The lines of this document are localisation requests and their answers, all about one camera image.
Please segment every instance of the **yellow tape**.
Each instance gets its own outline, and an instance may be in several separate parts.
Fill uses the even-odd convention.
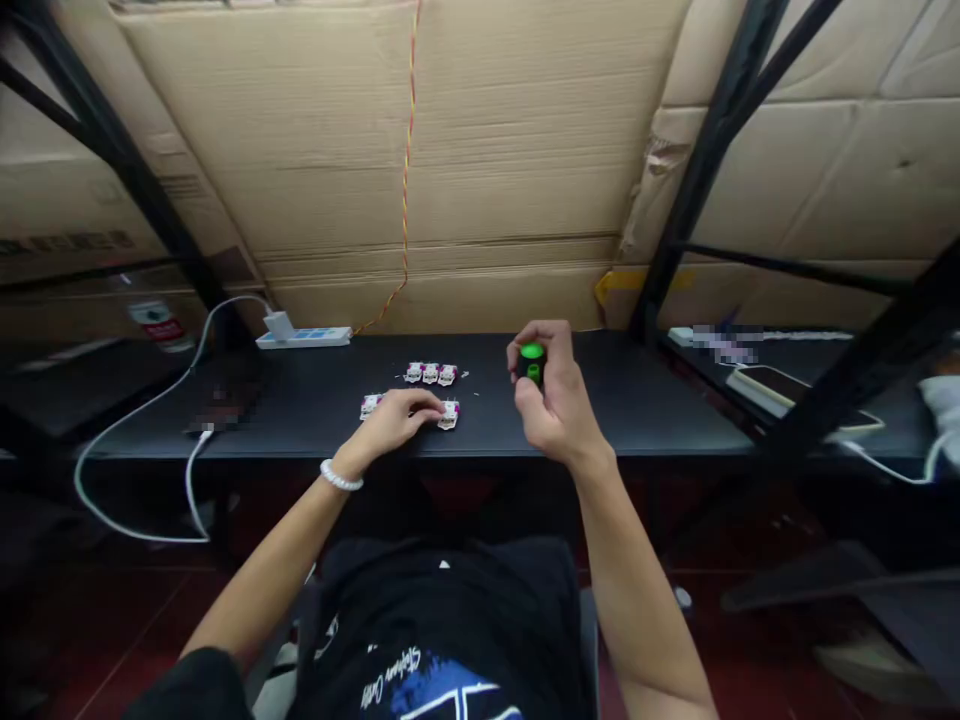
[[[610,270],[593,288],[593,296],[601,306],[606,306],[611,290],[636,290],[639,292],[647,280],[647,268],[640,270]],[[696,271],[690,268],[678,270],[670,283],[670,290],[689,290],[693,287]]]

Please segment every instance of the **person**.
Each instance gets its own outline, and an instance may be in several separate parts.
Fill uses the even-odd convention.
[[[516,377],[519,348],[530,342],[547,349],[542,393]],[[570,325],[531,322],[509,344],[507,368],[527,440],[569,471],[597,616],[630,717],[716,718],[693,639],[594,417]],[[439,420],[442,408],[427,390],[390,391],[340,447],[330,471],[358,481],[376,458]],[[556,480],[557,496],[563,482]],[[394,484],[402,481],[376,483]],[[354,493],[321,475],[217,598],[177,665],[126,717],[249,718],[243,673],[300,594],[335,524],[341,525],[338,516],[345,506],[361,508],[367,493],[376,495],[369,478],[368,487]],[[400,497],[412,494],[406,486],[393,500],[378,500],[370,537],[343,537],[326,552],[319,573],[321,632],[307,648],[288,717],[592,717],[567,542],[539,531],[502,542],[450,532],[377,538],[374,531],[390,517],[423,528],[421,513]],[[561,513],[541,507],[521,514],[538,526]],[[495,531],[502,530],[500,520]]]

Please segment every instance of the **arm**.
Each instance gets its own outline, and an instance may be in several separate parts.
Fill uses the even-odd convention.
[[[542,394],[514,372],[528,342],[547,347]],[[570,324],[530,323],[507,348],[507,365],[527,440],[576,484],[600,626],[630,716],[715,718],[693,638],[590,407]]]
[[[415,405],[423,409],[409,416]],[[356,480],[371,462],[405,443],[425,422],[439,420],[442,410],[443,403],[427,390],[391,390],[337,451],[333,471]],[[241,669],[249,669],[303,587],[349,496],[318,478],[233,576],[181,657],[214,647],[229,653]]]

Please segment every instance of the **black t-shirt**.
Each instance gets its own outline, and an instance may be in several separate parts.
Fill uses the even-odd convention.
[[[289,718],[592,714],[576,573],[561,541],[456,550],[424,541],[344,541],[321,577],[321,630]],[[232,661],[208,648],[181,660],[126,717],[250,715]]]

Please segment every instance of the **bottle label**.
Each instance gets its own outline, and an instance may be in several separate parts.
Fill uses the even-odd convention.
[[[130,306],[130,317],[156,342],[178,340],[184,336],[183,326],[162,300]]]

